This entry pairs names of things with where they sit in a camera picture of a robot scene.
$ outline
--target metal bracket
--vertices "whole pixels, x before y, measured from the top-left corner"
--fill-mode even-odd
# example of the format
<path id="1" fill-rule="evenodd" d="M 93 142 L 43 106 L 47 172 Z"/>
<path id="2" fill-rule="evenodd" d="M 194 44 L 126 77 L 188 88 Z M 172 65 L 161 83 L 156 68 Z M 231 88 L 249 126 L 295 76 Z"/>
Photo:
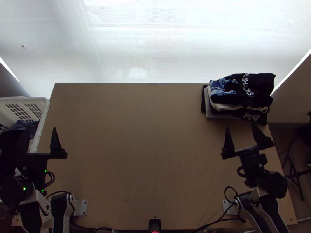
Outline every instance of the metal bracket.
<path id="1" fill-rule="evenodd" d="M 230 202 L 228 202 L 227 200 L 223 200 L 222 201 L 222 206 L 224 208 L 224 212 L 227 208 L 229 208 L 229 206 L 231 205 Z M 239 208 L 237 206 L 232 206 L 226 213 L 226 215 L 238 215 L 239 213 Z"/>
<path id="2" fill-rule="evenodd" d="M 84 216 L 84 215 L 86 215 L 87 201 L 77 200 L 76 205 L 77 205 L 77 209 L 73 212 L 73 216 Z"/>

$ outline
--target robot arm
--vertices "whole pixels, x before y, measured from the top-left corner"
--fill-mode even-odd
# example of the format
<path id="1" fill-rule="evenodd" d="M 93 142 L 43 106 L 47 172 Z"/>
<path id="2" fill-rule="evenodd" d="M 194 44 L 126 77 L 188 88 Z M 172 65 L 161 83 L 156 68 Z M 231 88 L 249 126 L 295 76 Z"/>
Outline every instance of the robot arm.
<path id="1" fill-rule="evenodd" d="M 252 132 L 257 145 L 235 150 L 230 132 L 226 130 L 221 156 L 223 159 L 239 156 L 242 166 L 237 172 L 246 179 L 246 186 L 254 188 L 252 192 L 236 195 L 234 199 L 241 207 L 241 216 L 250 221 L 256 233 L 289 233 L 276 200 L 286 195 L 286 178 L 279 172 L 265 170 L 267 158 L 259 153 L 260 150 L 273 147 L 274 143 L 255 123 L 252 123 Z"/>

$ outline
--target white backdrop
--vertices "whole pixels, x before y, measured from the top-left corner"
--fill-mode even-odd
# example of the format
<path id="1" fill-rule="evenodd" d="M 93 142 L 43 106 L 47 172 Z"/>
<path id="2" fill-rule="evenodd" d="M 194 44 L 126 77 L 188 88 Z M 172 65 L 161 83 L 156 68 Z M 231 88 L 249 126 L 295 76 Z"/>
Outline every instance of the white backdrop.
<path id="1" fill-rule="evenodd" d="M 55 82 L 208 83 L 311 48 L 309 0 L 0 0 L 0 57 L 33 96 Z"/>

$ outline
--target black t-shirt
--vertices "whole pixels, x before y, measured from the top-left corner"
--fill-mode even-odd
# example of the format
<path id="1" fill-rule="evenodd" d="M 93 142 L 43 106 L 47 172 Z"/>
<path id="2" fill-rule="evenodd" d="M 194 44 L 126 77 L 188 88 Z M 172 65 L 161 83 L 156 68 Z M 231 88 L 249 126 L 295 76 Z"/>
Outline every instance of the black t-shirt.
<path id="1" fill-rule="evenodd" d="M 253 108 L 270 106 L 275 75 L 233 74 L 217 81 L 210 81 L 211 100 L 214 103 L 241 104 Z"/>

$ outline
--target black cable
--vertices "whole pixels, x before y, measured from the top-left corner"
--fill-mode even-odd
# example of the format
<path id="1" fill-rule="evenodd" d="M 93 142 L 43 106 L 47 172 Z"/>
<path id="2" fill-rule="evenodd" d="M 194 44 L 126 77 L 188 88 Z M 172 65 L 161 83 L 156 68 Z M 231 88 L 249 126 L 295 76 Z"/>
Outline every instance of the black cable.
<path id="1" fill-rule="evenodd" d="M 109 227 L 100 227 L 100 228 L 97 228 L 94 233 L 98 232 L 98 231 L 112 231 L 111 228 Z"/>
<path id="2" fill-rule="evenodd" d="M 56 191 L 56 192 L 51 193 L 50 195 L 47 195 L 45 198 L 48 199 L 50 196 L 52 196 L 52 195 L 54 195 L 54 194 L 57 194 L 57 193 L 68 193 L 68 192 L 65 191 L 65 190 L 59 190 L 59 191 Z"/>
<path id="3" fill-rule="evenodd" d="M 89 227 L 85 227 L 85 226 L 80 226 L 77 223 L 74 223 L 74 221 L 72 220 L 72 218 L 70 218 L 70 223 L 76 227 L 82 228 L 82 229 L 86 229 L 86 230 L 93 230 L 94 233 L 97 231 L 114 231 L 112 228 L 109 227 L 100 227 L 100 228 L 89 228 Z"/>
<path id="4" fill-rule="evenodd" d="M 49 180 L 49 182 L 44 184 L 44 188 L 49 187 L 55 180 L 55 178 L 52 176 L 52 174 L 50 174 L 48 172 L 46 172 L 46 174 L 50 177 L 50 180 Z"/>
<path id="5" fill-rule="evenodd" d="M 288 158 L 288 156 L 289 156 L 290 149 L 292 148 L 292 145 L 294 144 L 294 142 L 295 142 L 298 138 L 299 138 L 299 137 L 293 137 L 293 139 L 291 140 L 291 142 L 290 142 L 290 144 L 289 144 L 289 146 L 288 146 L 287 154 L 286 154 L 286 157 L 285 157 L 285 160 L 284 160 L 282 169 L 284 169 L 284 167 L 285 167 L 285 164 L 286 164 L 287 158 Z"/>
<path id="6" fill-rule="evenodd" d="M 240 221 L 243 220 L 242 222 L 246 222 L 245 219 L 242 219 L 242 218 L 222 219 L 222 218 L 225 216 L 225 214 L 227 213 L 227 211 L 228 211 L 232 206 L 234 206 L 234 205 L 236 205 L 236 204 L 235 204 L 235 203 L 234 203 L 234 204 L 231 204 L 231 205 L 225 210 L 225 212 L 221 215 L 221 217 L 220 217 L 219 219 L 217 219 L 216 221 L 214 221 L 214 222 L 212 222 L 212 223 L 209 223 L 209 224 L 206 224 L 206 225 L 204 225 L 204 226 L 201 226 L 200 228 L 194 230 L 192 233 L 197 233 L 197 232 L 199 232 L 199 231 L 201 231 L 201 230 L 203 230 L 203 229 L 205 229 L 205 228 L 207 228 L 207 227 L 209 227 L 209 226 L 211 226 L 211 225 L 213 225 L 213 224 L 219 223 L 219 222 L 224 222 L 224 221 L 229 221 L 229 220 L 240 220 Z"/>
<path id="7" fill-rule="evenodd" d="M 231 204 L 236 204 L 236 202 L 230 201 L 230 200 L 227 198 L 226 192 L 227 192 L 228 189 L 232 189 L 232 190 L 236 193 L 236 195 L 238 195 L 238 192 L 237 192 L 234 188 L 232 188 L 232 187 L 230 187 L 230 186 L 227 186 L 227 187 L 225 188 L 225 191 L 224 191 L 224 195 L 225 195 L 226 200 L 227 200 L 229 203 L 231 203 Z"/>
<path id="8" fill-rule="evenodd" d="M 243 174 L 243 173 L 240 172 L 240 171 L 242 171 L 242 170 L 243 170 L 243 167 L 240 166 L 240 167 L 237 168 L 236 172 L 238 173 L 239 176 L 245 178 L 245 174 Z"/>

